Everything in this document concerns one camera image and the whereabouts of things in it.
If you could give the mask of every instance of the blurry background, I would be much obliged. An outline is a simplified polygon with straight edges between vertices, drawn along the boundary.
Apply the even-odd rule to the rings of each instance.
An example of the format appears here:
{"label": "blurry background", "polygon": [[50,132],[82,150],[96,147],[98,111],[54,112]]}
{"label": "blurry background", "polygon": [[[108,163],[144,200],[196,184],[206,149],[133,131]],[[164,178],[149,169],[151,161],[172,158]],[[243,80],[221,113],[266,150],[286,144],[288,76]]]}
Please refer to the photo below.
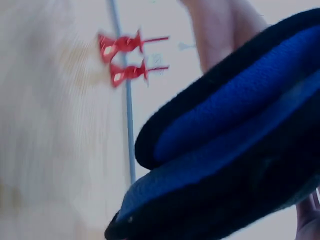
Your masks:
{"label": "blurry background", "polygon": [[[185,10],[173,0],[116,0],[122,31],[148,44],[149,86],[132,82],[133,133],[201,75]],[[270,24],[316,0],[251,0]],[[109,0],[0,2],[0,239],[102,240],[130,186],[125,86],[110,86],[98,31],[115,36]],[[134,52],[129,63],[139,64]],[[137,178],[147,171],[135,165]],[[229,240],[292,240],[295,209]]]}

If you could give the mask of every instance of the blue padded object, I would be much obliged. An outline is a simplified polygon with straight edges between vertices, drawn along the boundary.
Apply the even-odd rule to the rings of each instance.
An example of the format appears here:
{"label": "blue padded object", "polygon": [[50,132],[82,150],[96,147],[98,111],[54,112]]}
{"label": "blue padded object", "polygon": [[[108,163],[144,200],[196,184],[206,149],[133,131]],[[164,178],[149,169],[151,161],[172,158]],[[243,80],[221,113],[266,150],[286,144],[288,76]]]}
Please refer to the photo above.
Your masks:
{"label": "blue padded object", "polygon": [[320,8],[258,34],[147,121],[135,155],[151,171],[104,235],[225,238],[312,193],[319,146]]}
{"label": "blue padded object", "polygon": [[261,114],[140,178],[126,193],[117,220],[152,199],[214,175],[276,128],[319,89],[320,70],[299,82]]}
{"label": "blue padded object", "polygon": [[300,73],[320,62],[320,25],[297,33],[261,56],[194,109],[176,119],[160,136],[154,159],[166,162],[195,149],[245,120],[278,96]]}

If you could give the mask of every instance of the finger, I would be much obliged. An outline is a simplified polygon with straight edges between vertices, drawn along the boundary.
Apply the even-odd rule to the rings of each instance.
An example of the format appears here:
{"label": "finger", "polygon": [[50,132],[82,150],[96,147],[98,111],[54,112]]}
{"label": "finger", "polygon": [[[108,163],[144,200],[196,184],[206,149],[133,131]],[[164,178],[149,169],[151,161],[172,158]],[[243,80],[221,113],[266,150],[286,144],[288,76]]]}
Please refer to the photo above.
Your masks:
{"label": "finger", "polygon": [[298,224],[316,209],[313,195],[310,194],[306,199],[296,205]]}
{"label": "finger", "polygon": [[227,0],[184,0],[190,14],[201,69],[207,72],[234,50],[234,24]]}
{"label": "finger", "polygon": [[239,48],[268,27],[265,19],[247,0],[231,0],[235,22],[235,48]]}
{"label": "finger", "polygon": [[267,27],[246,0],[181,0],[190,13],[204,72]]}
{"label": "finger", "polygon": [[313,198],[313,203],[314,203],[315,209],[320,210],[320,202],[319,202],[317,190],[315,190],[315,191],[312,193],[312,198]]}

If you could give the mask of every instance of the blue fabric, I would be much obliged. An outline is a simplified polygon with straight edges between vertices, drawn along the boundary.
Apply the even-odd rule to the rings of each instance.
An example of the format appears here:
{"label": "blue fabric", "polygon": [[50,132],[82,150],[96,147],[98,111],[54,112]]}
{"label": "blue fabric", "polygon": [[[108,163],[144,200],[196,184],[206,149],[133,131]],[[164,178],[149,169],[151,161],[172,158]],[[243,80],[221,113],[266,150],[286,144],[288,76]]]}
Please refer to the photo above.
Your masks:
{"label": "blue fabric", "polygon": [[319,56],[320,26],[283,41],[205,102],[176,119],[159,138],[154,158],[170,161],[245,121],[314,64],[319,68]]}
{"label": "blue fabric", "polygon": [[276,128],[318,89],[320,70],[297,83],[259,115],[197,150],[154,169],[133,184],[126,193],[117,221],[152,199],[214,175]]}

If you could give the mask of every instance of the wooden surface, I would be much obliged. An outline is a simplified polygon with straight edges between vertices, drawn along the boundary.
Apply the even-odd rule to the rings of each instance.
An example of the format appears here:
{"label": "wooden surface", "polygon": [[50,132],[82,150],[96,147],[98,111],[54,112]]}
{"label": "wooden surface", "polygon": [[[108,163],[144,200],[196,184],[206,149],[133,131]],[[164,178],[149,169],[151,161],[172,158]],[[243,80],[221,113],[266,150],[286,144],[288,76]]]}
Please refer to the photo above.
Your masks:
{"label": "wooden surface", "polygon": [[0,2],[0,239],[102,240],[129,186],[106,0]]}

